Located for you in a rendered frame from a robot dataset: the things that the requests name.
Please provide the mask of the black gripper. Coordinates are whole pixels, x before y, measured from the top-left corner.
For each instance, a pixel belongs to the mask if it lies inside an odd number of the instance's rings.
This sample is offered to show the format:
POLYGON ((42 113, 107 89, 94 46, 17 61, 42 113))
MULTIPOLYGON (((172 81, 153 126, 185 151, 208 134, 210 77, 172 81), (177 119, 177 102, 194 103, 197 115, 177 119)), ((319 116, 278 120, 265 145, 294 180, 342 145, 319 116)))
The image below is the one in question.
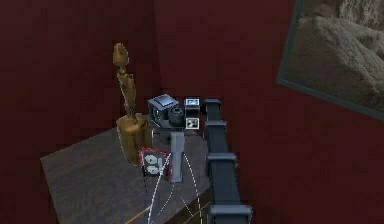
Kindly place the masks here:
MULTIPOLYGON (((182 162, 185 150, 185 114, 182 106, 177 105, 168 109, 152 108, 151 122, 154 128, 154 133, 159 137, 160 141, 168 146, 168 156, 160 169, 160 174, 157 178, 156 185, 152 194, 151 204, 148 206, 149 213, 147 218, 147 224, 152 224, 152 214, 154 210, 156 194, 160 184, 160 180, 164 176, 164 170, 169 165, 169 181, 171 183, 180 183, 183 181, 182 162)), ((202 206, 200 203, 200 194, 197 187, 196 179, 193 173, 191 163, 187 155, 184 155, 184 159, 187 163, 192 183, 195 190, 196 202, 200 223, 203 224, 202 206)))

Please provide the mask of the dark wood table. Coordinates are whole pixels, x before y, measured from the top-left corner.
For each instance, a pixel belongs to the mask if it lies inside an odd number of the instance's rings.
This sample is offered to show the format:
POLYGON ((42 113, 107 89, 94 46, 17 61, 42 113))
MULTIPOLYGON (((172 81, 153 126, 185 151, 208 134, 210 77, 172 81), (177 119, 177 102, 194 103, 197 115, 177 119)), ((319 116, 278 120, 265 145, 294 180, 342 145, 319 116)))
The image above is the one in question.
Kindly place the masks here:
MULTIPOLYGON (((185 153, 199 190, 203 224, 210 201, 206 152, 204 139, 186 132, 185 153)), ((144 177, 140 167, 125 160, 115 129, 44 156, 41 164, 59 224, 147 224, 157 178, 144 177)), ((197 211, 188 166, 181 183, 160 180, 153 224, 199 224, 197 211)))

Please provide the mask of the grey box with screen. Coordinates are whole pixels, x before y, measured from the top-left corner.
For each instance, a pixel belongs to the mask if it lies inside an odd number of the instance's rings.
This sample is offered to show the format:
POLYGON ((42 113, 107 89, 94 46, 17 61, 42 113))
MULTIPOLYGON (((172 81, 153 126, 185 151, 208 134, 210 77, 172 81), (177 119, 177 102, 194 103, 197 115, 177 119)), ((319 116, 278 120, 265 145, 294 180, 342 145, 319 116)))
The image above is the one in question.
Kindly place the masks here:
POLYGON ((179 102, 168 94, 150 99, 148 109, 151 121, 159 128, 170 128, 169 111, 178 104, 179 102))

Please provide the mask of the golden brown wooden statue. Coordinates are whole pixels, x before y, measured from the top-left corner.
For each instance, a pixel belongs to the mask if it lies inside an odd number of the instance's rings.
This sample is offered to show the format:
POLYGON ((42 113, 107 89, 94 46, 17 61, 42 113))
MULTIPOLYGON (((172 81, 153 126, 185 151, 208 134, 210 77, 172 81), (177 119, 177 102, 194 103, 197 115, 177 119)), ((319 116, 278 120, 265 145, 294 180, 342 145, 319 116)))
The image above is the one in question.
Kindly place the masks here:
POLYGON ((126 114, 116 121, 119 140, 125 159, 133 166, 141 164, 139 151, 152 146, 148 117, 136 111, 136 86, 132 73, 126 66, 129 54, 122 43, 113 48, 113 63, 118 67, 117 79, 124 99, 126 114))

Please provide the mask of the grey framed picture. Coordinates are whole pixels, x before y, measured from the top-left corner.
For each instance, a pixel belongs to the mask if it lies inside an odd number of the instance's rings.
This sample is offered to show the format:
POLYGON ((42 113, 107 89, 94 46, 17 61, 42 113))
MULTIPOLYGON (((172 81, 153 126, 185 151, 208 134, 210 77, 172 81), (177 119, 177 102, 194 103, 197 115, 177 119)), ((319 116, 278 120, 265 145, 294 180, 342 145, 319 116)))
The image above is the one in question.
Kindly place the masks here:
POLYGON ((296 0, 277 82, 384 121, 384 0, 296 0))

